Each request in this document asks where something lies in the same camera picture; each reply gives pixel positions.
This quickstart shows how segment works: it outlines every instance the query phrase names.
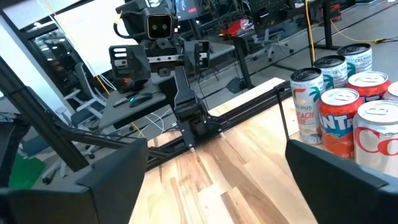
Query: soda can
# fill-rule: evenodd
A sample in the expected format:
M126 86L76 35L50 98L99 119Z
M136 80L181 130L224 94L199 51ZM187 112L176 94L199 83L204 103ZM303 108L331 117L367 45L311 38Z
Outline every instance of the soda can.
M329 55L314 62L322 71L325 90L344 87L348 83L347 61L344 56Z
M353 118L363 100L349 88L324 92L319 103L323 148L342 158L354 157Z
M354 117L355 161L398 177L398 102L371 101Z
M348 78L359 72L372 70L372 48L370 44L359 43L340 47L337 54L347 60Z
M318 104L325 91L322 71L319 68L298 70L290 76L290 86L301 140L307 144L322 143L318 115Z
M398 101L398 82L391 83L383 96L384 100Z
M382 72L361 72L348 78L347 88L356 90L364 102L380 100L391 81Z

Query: wooden table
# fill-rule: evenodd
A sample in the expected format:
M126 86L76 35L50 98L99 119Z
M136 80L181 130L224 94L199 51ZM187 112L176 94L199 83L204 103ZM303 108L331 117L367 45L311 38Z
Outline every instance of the wooden table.
M265 93L273 78L210 111L223 114ZM289 134L299 128L293 99L283 102ZM159 146L180 136L165 133ZM278 105L146 173L130 223L316 223L285 160Z

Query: wall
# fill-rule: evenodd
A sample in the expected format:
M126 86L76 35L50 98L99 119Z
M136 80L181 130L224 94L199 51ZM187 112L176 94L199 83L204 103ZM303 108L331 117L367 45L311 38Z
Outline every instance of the wall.
M30 86L52 110L65 106L69 111L73 111L69 104L61 100L62 95L54 83L2 17L0 17L0 56L22 82Z
M47 7L47 1L57 12L81 0L27 0L5 8L4 12L18 29L22 29L52 13L51 8Z

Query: yellow cable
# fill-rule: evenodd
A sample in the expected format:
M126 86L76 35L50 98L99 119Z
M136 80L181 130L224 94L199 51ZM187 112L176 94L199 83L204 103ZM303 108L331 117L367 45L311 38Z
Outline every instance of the yellow cable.
M315 50L313 46L313 38L312 38L312 29L311 29L311 22L310 22L310 16L308 14L308 0L305 0L305 15L307 18L307 24L308 24L308 32L310 34L310 42L311 42L311 54L312 54L312 63L315 62Z
M355 41L355 42L360 42L360 43L370 43L370 44L376 44L378 41L383 40L383 39L376 39L376 40L356 40L354 38L348 37L346 35L344 35L340 30L337 29L336 25L333 23L332 20L330 20L330 23L333 25L333 27L337 30L337 33L339 33L340 35L342 35L343 37Z
M142 133L142 131L136 126L136 124L134 124L133 122L132 122L131 124L132 124L132 126L135 127L135 128L137 129L137 131L139 132L138 137L141 136L141 135L142 135L142 137L145 137L145 136L144 136L144 133Z
M49 0L45 0L45 3L46 3L46 5L47 5L47 7L51 10L52 14L53 14L54 16L57 16L57 14L55 13L54 8L53 8L53 7L51 6L51 4L49 3ZM66 26L62 26L62 27L65 29L65 32L67 32L67 27L66 27ZM89 66L89 68L91 69L91 71L94 72L93 68L91 67L91 65L90 65L89 63L87 63L87 66ZM95 77L97 78L97 80L99 81L99 84L102 86L102 88L105 90L105 92L109 95L110 93L109 93L108 89L105 87L104 83L101 81L101 79L100 79L97 75L95 75Z

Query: red and white can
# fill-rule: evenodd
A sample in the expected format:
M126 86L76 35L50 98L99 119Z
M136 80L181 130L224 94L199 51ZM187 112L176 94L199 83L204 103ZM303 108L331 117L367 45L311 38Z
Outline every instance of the red and white can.
M349 88L324 92L319 103L323 147L342 158L354 157L353 118L363 104L359 93Z
M348 78L347 88L356 90L364 102L381 100L391 81L382 72L360 72Z
M371 101L354 117L355 161L398 177L398 102Z
M391 83L391 85L388 86L388 89L383 96L383 100L398 101L398 82Z

